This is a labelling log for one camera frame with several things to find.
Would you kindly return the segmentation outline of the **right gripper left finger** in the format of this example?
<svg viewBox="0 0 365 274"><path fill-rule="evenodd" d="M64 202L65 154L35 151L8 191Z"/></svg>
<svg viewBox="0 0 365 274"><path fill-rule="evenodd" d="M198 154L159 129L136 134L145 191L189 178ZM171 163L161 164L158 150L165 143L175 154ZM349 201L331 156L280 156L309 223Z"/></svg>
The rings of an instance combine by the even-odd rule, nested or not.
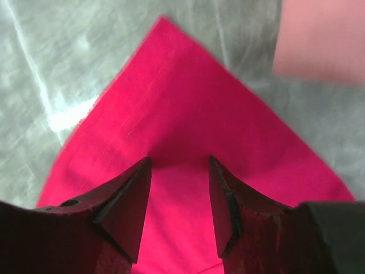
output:
<svg viewBox="0 0 365 274"><path fill-rule="evenodd" d="M58 206L1 203L2 273L130 273L151 187L146 157Z"/></svg>

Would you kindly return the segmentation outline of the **magenta t-shirt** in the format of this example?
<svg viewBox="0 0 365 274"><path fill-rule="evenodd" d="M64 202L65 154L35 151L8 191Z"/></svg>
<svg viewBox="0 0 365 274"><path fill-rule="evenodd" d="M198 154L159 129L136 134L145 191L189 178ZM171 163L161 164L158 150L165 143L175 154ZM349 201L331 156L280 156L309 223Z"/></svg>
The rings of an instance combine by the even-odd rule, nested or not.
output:
<svg viewBox="0 0 365 274"><path fill-rule="evenodd" d="M38 206L57 206L141 158L152 183L133 273L223 273L209 158L288 206L352 201L332 169L200 44L160 17L62 148Z"/></svg>

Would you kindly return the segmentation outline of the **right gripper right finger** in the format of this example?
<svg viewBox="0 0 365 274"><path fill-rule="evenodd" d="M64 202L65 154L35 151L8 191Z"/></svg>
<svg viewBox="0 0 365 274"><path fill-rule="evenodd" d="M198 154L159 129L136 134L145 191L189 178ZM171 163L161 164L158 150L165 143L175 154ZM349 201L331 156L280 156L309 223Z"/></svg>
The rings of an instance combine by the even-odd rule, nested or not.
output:
<svg viewBox="0 0 365 274"><path fill-rule="evenodd" d="M308 203L291 208L209 159L217 254L225 273L338 273Z"/></svg>

